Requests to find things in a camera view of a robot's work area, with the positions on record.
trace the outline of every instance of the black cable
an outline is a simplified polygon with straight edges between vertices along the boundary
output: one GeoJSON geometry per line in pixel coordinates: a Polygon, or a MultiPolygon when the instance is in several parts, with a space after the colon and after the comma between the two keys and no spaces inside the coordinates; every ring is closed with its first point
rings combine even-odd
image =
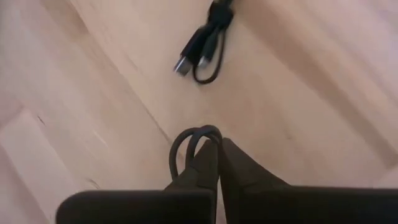
{"type": "Polygon", "coordinates": [[[206,125],[201,128],[190,128],[183,131],[176,137],[176,139],[172,144],[172,147],[170,148],[169,167],[170,167],[172,180],[175,180],[178,177],[178,170],[177,170],[178,149],[181,146],[181,144],[184,142],[184,140],[186,140],[186,138],[188,138],[189,136],[192,137],[187,147],[185,168],[187,168],[190,165],[191,161],[195,157],[195,149],[197,147],[200,138],[202,138],[203,136],[208,137],[210,140],[216,143],[218,149],[222,147],[223,136],[221,135],[218,128],[216,128],[215,126],[206,125]]]}
{"type": "Polygon", "coordinates": [[[230,8],[233,0],[213,2],[208,12],[206,25],[200,27],[192,36],[180,54],[180,60],[174,70],[186,75],[192,70],[194,80],[199,84],[209,84],[219,75],[224,58],[226,30],[231,24],[234,12],[230,8]],[[220,55],[215,71],[210,78],[200,80],[198,68],[205,68],[212,61],[221,36],[220,55]]]}

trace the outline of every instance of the wood grain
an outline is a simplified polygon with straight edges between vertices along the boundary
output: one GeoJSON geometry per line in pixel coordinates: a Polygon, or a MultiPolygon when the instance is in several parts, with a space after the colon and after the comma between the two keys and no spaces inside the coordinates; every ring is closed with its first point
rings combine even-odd
{"type": "Polygon", "coordinates": [[[80,190],[165,187],[170,143],[203,124],[290,184],[397,187],[396,1],[236,0],[221,74],[198,86],[172,67],[210,2],[0,1],[2,179],[32,202],[2,193],[9,223],[51,222],[80,190]]]}

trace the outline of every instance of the cable connector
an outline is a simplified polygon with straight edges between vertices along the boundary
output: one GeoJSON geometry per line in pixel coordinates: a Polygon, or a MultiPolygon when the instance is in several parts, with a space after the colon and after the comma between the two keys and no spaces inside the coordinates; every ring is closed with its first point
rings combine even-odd
{"type": "Polygon", "coordinates": [[[211,83],[217,78],[223,61],[225,33],[234,17],[230,8],[231,2],[232,0],[224,0],[211,4],[207,24],[194,33],[180,54],[180,60],[174,67],[177,73],[186,75],[192,70],[193,77],[199,84],[211,83]],[[210,78],[199,80],[196,73],[197,68],[205,68],[213,60],[220,35],[222,37],[221,50],[216,70],[210,78]]]}

